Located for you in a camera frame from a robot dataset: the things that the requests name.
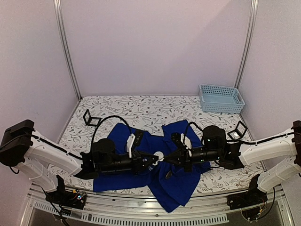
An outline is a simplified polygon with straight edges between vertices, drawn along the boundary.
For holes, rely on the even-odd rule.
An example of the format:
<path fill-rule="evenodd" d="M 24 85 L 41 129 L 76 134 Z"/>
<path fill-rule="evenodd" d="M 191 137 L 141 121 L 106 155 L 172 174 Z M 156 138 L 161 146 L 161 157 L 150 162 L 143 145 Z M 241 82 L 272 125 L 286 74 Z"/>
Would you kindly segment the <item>black brooch box silver brooch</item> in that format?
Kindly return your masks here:
<path fill-rule="evenodd" d="M 244 137 L 248 130 L 248 127 L 242 122 L 239 121 L 234 130 L 228 132 L 228 136 L 231 141 L 238 141 Z"/>

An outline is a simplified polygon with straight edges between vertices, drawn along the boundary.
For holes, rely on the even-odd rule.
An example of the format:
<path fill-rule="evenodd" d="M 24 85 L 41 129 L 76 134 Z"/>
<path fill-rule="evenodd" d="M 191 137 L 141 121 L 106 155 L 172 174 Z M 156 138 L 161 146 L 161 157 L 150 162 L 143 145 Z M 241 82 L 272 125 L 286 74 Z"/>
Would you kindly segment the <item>light blue plastic basket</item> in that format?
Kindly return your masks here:
<path fill-rule="evenodd" d="M 199 85 L 199 97 L 203 112 L 240 114 L 245 102 L 234 87 Z"/>

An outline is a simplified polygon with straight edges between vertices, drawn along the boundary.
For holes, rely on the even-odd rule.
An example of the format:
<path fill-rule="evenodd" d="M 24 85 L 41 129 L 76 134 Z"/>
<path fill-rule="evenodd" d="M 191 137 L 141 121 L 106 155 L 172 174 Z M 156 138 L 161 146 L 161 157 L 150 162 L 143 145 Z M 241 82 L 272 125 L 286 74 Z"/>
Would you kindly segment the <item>blue printed t-shirt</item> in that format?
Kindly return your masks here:
<path fill-rule="evenodd" d="M 185 140 L 190 140 L 193 147 L 200 147 L 201 141 L 187 120 L 176 121 L 162 126 L 163 135 L 152 135 L 144 132 L 139 151 L 154 154 L 161 151 L 164 156 L 176 151 L 176 146 L 171 140 L 174 132 L 186 134 Z M 210 169 L 210 163 L 195 164 L 192 172 L 185 172 L 183 168 L 167 162 L 160 162 L 154 172 L 149 174 L 134 175 L 132 172 L 120 174 L 101 174 L 93 180 L 93 191 L 104 192 L 110 190 L 132 189 L 147 186 L 157 201 L 166 212 L 172 212 L 179 206 L 185 206 L 196 189 L 201 174 Z M 172 171 L 170 179 L 165 179 L 166 174 Z"/>

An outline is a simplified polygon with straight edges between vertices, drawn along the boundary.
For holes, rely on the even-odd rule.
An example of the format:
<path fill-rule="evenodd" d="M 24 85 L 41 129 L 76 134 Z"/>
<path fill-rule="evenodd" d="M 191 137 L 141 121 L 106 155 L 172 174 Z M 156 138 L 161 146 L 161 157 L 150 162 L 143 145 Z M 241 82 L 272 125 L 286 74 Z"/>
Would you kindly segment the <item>black brooch box yellow brooch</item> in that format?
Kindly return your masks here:
<path fill-rule="evenodd" d="M 92 117 L 90 111 L 87 109 L 83 115 L 83 120 L 86 126 L 96 127 L 100 124 L 102 118 Z"/>

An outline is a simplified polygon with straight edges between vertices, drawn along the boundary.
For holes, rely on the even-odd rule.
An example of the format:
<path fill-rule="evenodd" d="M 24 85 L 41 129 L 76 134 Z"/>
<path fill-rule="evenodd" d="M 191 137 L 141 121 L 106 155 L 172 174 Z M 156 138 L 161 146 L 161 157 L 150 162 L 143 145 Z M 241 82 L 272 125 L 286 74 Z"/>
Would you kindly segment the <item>round yellow blue brooch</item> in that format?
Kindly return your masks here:
<path fill-rule="evenodd" d="M 166 174 L 165 179 L 170 179 L 172 175 L 173 175 L 172 171 L 169 171 L 169 172 Z"/>

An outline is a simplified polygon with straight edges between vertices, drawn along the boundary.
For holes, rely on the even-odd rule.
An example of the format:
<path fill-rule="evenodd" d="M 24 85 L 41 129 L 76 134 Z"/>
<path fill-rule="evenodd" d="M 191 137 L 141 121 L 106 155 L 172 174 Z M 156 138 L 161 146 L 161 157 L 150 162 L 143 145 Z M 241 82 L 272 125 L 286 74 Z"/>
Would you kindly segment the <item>round light blue brooch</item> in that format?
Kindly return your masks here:
<path fill-rule="evenodd" d="M 164 154 L 161 151 L 155 152 L 154 155 L 158 157 L 157 161 L 163 161 L 164 160 Z"/>

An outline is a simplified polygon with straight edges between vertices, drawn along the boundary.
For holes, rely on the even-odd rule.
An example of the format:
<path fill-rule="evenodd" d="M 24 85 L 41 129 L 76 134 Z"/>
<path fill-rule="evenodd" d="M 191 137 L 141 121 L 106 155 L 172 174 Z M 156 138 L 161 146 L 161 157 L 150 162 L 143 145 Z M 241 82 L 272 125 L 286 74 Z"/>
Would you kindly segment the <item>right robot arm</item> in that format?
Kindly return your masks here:
<path fill-rule="evenodd" d="M 301 122 L 294 121 L 291 128 L 273 137 L 246 142 L 227 140 L 226 132 L 217 126 L 202 129 L 201 147 L 186 142 L 186 134 L 173 133 L 176 151 L 164 157 L 164 161 L 183 167 L 186 172 L 193 164 L 217 160 L 222 168 L 235 170 L 254 162 L 285 157 L 268 171 L 255 175 L 243 195 L 247 205 L 254 205 L 266 193 L 301 171 Z"/>

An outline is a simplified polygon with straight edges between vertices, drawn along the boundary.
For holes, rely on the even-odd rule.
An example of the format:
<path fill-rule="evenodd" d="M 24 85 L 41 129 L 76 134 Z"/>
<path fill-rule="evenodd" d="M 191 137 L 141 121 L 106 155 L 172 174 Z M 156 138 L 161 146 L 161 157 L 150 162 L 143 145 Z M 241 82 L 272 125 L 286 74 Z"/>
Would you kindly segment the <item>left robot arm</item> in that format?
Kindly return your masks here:
<path fill-rule="evenodd" d="M 125 154 L 117 154 L 115 144 L 108 138 L 91 144 L 90 152 L 74 155 L 34 129 L 34 122 L 24 120 L 4 132 L 0 144 L 0 162 L 23 172 L 29 180 L 41 186 L 59 204 L 66 204 L 70 194 L 65 191 L 64 180 L 53 175 L 43 163 L 55 165 L 76 178 L 90 180 L 101 174 L 145 172 L 159 161 L 159 157 L 137 150 L 143 131 L 130 134 Z"/>

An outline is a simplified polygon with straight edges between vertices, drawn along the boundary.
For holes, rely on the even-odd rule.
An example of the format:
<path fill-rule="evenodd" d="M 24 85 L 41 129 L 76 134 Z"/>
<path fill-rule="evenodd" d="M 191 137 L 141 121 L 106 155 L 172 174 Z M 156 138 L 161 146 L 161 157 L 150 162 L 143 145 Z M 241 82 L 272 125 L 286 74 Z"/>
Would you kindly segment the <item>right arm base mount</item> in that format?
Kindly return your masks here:
<path fill-rule="evenodd" d="M 262 192 L 258 189 L 259 174 L 255 175 L 249 184 L 249 188 L 246 192 L 231 194 L 227 196 L 227 205 L 231 210 L 240 208 L 246 208 L 257 204 L 263 204 L 263 207 L 257 207 L 253 210 L 244 210 L 242 215 L 246 220 L 255 221 L 258 220 L 263 212 L 266 204 L 267 192 Z"/>

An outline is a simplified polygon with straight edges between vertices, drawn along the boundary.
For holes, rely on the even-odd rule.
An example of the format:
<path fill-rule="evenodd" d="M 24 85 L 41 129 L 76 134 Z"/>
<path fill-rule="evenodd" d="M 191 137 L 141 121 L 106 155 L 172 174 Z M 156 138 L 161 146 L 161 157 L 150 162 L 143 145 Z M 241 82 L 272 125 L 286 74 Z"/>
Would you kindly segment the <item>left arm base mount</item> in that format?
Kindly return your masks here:
<path fill-rule="evenodd" d="M 78 189 L 75 191 L 67 191 L 65 189 L 64 180 L 59 175 L 57 178 L 57 187 L 53 192 L 46 192 L 46 201 L 58 204 L 60 207 L 70 207 L 82 210 L 86 204 L 87 194 L 80 192 Z"/>

